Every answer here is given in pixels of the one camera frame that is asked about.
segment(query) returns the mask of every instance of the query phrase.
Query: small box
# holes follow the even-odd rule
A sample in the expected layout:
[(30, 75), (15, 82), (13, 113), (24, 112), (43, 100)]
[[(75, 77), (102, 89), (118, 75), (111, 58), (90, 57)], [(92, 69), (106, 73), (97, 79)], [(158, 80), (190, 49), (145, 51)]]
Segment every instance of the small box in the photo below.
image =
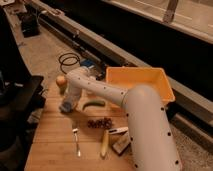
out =
[(152, 67), (108, 67), (106, 82), (124, 88), (148, 84), (155, 88), (166, 106), (175, 101), (170, 83), (162, 68)]

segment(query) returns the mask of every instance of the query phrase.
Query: black chair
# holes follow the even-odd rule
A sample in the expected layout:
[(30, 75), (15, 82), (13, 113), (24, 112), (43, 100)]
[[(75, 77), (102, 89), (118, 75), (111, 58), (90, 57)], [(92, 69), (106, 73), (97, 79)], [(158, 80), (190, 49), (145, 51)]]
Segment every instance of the black chair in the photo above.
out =
[(43, 76), (31, 75), (0, 7), (0, 152), (7, 150), (17, 136), (28, 152), (25, 133), (27, 119), (45, 99), (40, 92)]

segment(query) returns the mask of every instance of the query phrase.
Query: mounting holes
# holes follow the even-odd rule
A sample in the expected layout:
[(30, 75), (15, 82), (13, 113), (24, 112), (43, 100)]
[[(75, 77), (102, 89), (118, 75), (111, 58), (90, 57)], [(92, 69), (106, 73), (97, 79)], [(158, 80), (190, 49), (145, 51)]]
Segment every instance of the mounting holes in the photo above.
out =
[(178, 160), (176, 160), (176, 161), (175, 161), (175, 164), (176, 164), (176, 165), (178, 165), (178, 164), (179, 164), (179, 161), (178, 161)]

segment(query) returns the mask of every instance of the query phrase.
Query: grapes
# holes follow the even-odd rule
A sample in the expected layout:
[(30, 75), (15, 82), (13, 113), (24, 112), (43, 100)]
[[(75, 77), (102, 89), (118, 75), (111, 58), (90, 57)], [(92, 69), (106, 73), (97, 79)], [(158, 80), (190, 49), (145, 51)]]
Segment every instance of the grapes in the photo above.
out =
[(112, 119), (104, 117), (103, 119), (98, 119), (98, 120), (88, 120), (87, 126), (89, 128), (110, 129), (112, 127)]

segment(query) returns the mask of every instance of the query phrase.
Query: black cable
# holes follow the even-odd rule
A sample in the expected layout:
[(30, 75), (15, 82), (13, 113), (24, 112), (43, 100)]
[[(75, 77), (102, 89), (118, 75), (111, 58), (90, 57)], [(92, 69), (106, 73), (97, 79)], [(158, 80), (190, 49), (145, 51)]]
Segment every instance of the black cable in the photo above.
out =
[[(75, 59), (75, 61), (72, 63), (67, 63), (67, 60), (70, 60), (70, 59)], [(60, 63), (60, 70), (64, 74), (67, 74), (67, 73), (66, 73), (66, 71), (64, 71), (63, 66), (72, 66), (77, 63), (79, 63), (79, 65), (80, 65), (80, 57), (76, 53), (72, 53), (72, 52), (64, 53), (64, 54), (60, 55), (58, 58), (58, 61)]]

